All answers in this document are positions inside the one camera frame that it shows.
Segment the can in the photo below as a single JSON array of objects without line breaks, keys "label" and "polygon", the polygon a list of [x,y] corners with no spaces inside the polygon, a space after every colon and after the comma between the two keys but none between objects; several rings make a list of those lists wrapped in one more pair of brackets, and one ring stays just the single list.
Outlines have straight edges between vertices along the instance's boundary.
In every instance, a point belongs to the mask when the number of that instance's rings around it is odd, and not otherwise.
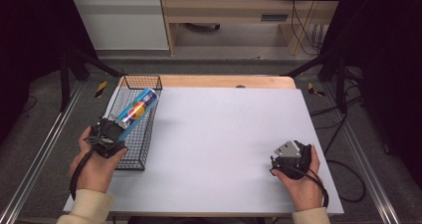
[{"label": "can", "polygon": [[157,102],[158,96],[155,91],[150,88],[144,89],[116,118],[115,122],[124,129],[118,141],[123,141]]}]

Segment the table surface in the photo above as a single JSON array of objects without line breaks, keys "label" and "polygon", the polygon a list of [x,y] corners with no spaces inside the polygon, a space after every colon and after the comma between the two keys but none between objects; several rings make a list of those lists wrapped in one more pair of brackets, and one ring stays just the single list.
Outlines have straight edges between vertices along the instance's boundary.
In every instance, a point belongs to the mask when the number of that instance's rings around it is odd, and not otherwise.
[{"label": "table surface", "polygon": [[[240,217],[293,212],[289,193],[269,172],[270,155],[285,141],[298,139],[313,143],[322,156],[294,81],[265,76],[160,78],[163,91],[146,169],[114,173],[108,190],[116,198],[113,215]],[[239,85],[249,89],[234,89]],[[343,213],[323,158],[319,174],[329,193],[328,213]],[[70,198],[65,211],[72,203]]]}]

